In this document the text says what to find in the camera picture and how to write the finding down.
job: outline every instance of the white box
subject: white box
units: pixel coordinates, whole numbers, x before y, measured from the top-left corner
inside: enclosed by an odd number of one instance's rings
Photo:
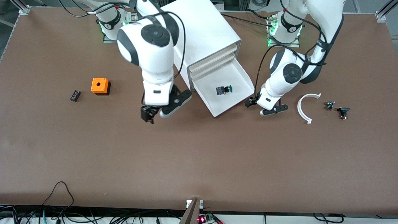
[[[184,23],[186,47],[181,76],[214,117],[254,93],[250,77],[236,60],[241,39],[210,0],[177,0],[161,9],[177,14]],[[174,47],[174,64],[179,69],[184,31],[179,19],[171,16],[179,26]],[[229,85],[233,92],[217,95],[217,87]]]

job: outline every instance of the metal post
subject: metal post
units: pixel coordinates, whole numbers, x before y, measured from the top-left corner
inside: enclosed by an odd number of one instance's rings
[[[30,7],[22,0],[10,0],[19,10],[20,14],[28,14]]]
[[[188,209],[182,216],[179,224],[197,224],[199,217],[200,200],[193,199],[189,204]]]
[[[376,11],[377,20],[386,20],[385,15],[387,15],[392,9],[398,5],[398,0],[390,0],[387,2],[379,11]]]

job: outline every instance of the orange box with black base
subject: orange box with black base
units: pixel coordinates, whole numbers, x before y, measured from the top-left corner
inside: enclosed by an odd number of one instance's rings
[[[91,92],[98,96],[108,96],[111,90],[111,82],[107,78],[93,78]]]

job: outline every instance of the table surface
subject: table surface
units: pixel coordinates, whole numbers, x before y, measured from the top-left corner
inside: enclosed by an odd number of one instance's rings
[[[262,117],[242,102],[214,118],[194,93],[154,125],[140,118],[141,69],[101,42],[95,19],[62,8],[20,17],[0,64],[0,204],[41,204],[65,181],[76,206],[183,209],[197,196],[212,210],[398,214],[398,59],[374,15],[345,15],[328,64],[282,98],[286,112]],[[227,20],[254,81],[265,29]],[[301,33],[304,53],[318,33]],[[93,77],[111,81],[110,96],[90,92]],[[310,125],[296,109],[307,93],[322,93],[302,102]],[[330,100],[351,107],[347,120],[325,110]],[[48,201],[69,203],[63,187]]]

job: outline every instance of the small motor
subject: small motor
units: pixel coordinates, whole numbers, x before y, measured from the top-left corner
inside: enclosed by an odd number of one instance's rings
[[[223,94],[226,94],[227,92],[232,92],[232,86],[231,85],[229,85],[227,87],[220,86],[220,87],[216,88],[216,91],[217,91],[217,95],[223,95]]]

